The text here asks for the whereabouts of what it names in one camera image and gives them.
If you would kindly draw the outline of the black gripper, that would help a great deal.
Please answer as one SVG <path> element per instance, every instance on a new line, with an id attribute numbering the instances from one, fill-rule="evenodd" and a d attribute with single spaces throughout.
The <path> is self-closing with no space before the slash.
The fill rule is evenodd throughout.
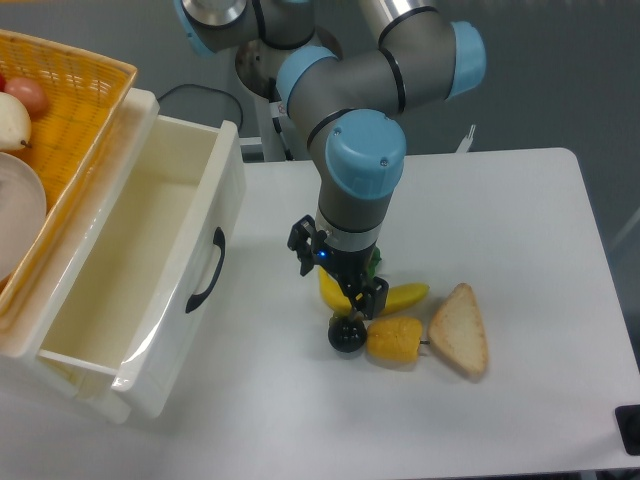
<path id="1" fill-rule="evenodd" d="M 372 320 L 379 316 L 386 305 L 389 284 L 369 272 L 376 245 L 353 252 L 342 251 L 330 246 L 325 234 L 315 233 L 315 222 L 310 215 L 291 227 L 287 247 L 296 253 L 300 275 L 306 276 L 316 263 L 338 283 L 342 293 L 352 299 L 354 317 Z"/>

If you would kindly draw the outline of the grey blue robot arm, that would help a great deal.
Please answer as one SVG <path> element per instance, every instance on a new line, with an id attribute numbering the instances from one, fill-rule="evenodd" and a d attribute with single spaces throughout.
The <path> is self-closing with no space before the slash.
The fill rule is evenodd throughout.
<path id="1" fill-rule="evenodd" d="M 368 319 L 388 285 L 369 273 L 404 168 L 397 117 L 478 87 L 486 72 L 479 31 L 449 22 L 432 1 L 364 1 L 376 46 L 342 59 L 317 41 L 310 1 L 178 1 L 193 49 L 217 53 L 256 41 L 275 75 L 277 99 L 320 176 L 318 207 L 291 229 L 302 273 L 323 268 Z"/>

